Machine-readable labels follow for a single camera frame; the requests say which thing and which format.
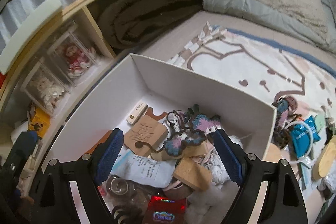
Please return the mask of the white blue medicine pouch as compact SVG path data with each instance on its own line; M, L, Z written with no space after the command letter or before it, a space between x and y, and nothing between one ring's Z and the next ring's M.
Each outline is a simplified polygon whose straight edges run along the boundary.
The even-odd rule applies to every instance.
M173 178L176 162L155 161L138 156L128 149L118 156L110 174L141 185L165 188Z

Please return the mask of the purple crochet piece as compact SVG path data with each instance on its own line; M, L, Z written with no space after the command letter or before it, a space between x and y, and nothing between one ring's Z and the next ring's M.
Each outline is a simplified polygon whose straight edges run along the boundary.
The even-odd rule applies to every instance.
M207 135L222 128L221 117L214 115L212 117L200 113L198 105L188 108L187 112L173 110L166 116L172 132L163 142L160 149L154 147L148 142L135 142L136 148L144 146L149 147L151 152L160 153L165 151L171 157L181 156L187 147L196 147L208 139Z

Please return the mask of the round wooden lid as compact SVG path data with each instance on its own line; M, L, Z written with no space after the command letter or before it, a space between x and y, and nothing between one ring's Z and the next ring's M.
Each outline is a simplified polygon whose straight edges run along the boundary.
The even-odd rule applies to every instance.
M274 164L278 164L279 162L284 163L284 164L288 164L287 159L285 159L282 156L282 152L281 152L280 148L277 147L273 143L270 143L270 145L268 146L267 152L266 152L265 157L264 157L264 161L271 162L271 163L274 163Z

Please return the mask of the oval wooden box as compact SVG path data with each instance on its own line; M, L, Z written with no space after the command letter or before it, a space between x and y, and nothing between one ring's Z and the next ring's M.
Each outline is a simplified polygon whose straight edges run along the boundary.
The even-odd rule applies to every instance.
M319 155L317 161L313 165L312 177L313 180L319 180L326 177L329 173L331 166L335 158L335 144L329 143L326 145L321 154Z

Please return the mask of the clear jar white doll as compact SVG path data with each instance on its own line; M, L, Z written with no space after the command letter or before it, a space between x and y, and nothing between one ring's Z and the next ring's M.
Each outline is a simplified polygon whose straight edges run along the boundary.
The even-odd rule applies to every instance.
M52 117L61 113L70 96L69 89L41 61L26 75L21 91Z

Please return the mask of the blue foil packet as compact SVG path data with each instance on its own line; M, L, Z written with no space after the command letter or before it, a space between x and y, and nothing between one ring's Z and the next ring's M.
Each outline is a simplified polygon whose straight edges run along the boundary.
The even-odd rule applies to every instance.
M311 115L304 121L313 133L313 143L317 143L321 140L321 137L316 132L316 127L314 123L314 117ZM310 135L307 128L302 124L296 124L293 126L291 132L291 140L293 143L295 154L298 158L303 157L306 154L310 146Z

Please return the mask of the wooden shelf unit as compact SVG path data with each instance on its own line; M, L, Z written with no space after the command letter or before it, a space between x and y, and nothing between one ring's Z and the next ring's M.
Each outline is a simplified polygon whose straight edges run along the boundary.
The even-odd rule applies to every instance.
M47 39L58 30L65 22L77 19L79 24L92 36L95 44L103 55L115 58L115 52L105 41L100 28L94 20L88 5L97 0L76 0L67 7L62 7L51 20L49 20L27 43L23 51L15 60L13 66L4 75L5 79L1 85L1 109L5 109L8 99L13 92L18 79L28 62L34 57Z

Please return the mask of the dark brown crochet bundle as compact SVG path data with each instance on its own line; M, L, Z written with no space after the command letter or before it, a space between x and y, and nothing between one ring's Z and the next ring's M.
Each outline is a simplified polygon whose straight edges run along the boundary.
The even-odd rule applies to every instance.
M297 113L298 102L293 96L280 97L272 103L277 110L276 124L273 131L272 142L279 148L285 148L290 141L289 130L285 126L302 115Z

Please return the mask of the clear jar red doll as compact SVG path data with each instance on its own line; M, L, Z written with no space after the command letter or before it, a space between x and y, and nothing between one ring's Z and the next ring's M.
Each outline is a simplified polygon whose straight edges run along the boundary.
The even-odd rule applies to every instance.
M84 81L84 75L96 65L96 50L87 47L69 30L64 32L47 50L48 57L73 86Z

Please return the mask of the white foam block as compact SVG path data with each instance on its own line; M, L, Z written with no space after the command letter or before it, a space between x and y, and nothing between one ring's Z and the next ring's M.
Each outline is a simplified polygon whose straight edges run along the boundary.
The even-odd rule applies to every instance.
M60 0L45 0L16 30L1 51L1 73L5 75L33 36L62 10Z

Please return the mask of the red snack packet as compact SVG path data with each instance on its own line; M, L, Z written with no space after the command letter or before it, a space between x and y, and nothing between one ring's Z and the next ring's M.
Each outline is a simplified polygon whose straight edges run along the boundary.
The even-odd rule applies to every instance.
M166 197L152 196L142 223L183 224L187 200L172 200Z

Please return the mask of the engraved wooden block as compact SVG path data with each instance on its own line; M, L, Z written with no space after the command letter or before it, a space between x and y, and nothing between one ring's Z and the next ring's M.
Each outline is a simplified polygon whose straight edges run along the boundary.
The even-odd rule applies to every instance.
M138 156L148 157L151 150L147 145L136 147L138 141L149 143L153 148L158 147L167 137L168 129L148 115L141 117L124 135L124 145Z

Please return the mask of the white cardboard shoe box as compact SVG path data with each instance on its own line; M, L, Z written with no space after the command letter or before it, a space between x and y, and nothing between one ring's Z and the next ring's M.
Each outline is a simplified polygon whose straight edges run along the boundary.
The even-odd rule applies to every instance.
M276 110L238 89L188 69L140 55L129 55L103 77L53 138L47 160L78 159L109 130L119 128L128 147L143 141L159 147L171 132L166 117L198 104L218 115L229 135L240 137L246 152L263 157Z

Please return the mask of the dark brown folded blanket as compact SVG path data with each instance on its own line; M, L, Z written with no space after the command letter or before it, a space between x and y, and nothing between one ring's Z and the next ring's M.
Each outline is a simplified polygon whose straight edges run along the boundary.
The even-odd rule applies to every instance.
M99 16L98 26L113 48L151 42L202 9L202 0L118 0Z

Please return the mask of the grey folded duvet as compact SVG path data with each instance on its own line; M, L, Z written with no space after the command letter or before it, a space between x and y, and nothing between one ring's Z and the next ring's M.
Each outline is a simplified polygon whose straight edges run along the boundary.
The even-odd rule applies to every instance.
M326 42L297 19L257 0L203 0L203 9L249 20L335 54L335 38Z

